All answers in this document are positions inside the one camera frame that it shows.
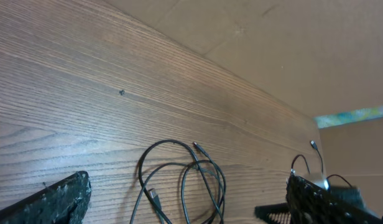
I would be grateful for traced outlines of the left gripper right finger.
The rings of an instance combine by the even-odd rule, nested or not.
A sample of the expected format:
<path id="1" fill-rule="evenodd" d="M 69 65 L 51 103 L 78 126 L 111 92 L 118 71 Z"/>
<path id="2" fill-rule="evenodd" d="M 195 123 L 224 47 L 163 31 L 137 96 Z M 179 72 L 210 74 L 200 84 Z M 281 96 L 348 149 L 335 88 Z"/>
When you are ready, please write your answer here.
<path id="1" fill-rule="evenodd" d="M 323 189 L 291 170 L 287 207 L 295 224 L 375 224 L 381 218 L 366 208 L 360 190 L 334 186 Z"/>

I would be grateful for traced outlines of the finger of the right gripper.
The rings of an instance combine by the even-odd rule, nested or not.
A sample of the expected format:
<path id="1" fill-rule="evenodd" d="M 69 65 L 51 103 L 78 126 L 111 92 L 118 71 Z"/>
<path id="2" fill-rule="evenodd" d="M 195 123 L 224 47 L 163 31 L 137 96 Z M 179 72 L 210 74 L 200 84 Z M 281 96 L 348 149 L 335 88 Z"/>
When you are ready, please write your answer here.
<path id="1" fill-rule="evenodd" d="M 291 214 L 286 203 L 256 206 L 254 214 L 268 224 L 291 224 Z"/>

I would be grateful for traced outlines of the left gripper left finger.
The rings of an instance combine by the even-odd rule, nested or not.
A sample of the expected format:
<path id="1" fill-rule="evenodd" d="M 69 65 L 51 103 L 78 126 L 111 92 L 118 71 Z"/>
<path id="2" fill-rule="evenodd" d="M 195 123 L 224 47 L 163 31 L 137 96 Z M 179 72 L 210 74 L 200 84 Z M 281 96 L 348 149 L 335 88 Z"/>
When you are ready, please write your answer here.
<path id="1" fill-rule="evenodd" d="M 0 223 L 83 223 L 90 199 L 89 175 L 86 171 L 78 171 L 0 210 Z"/>

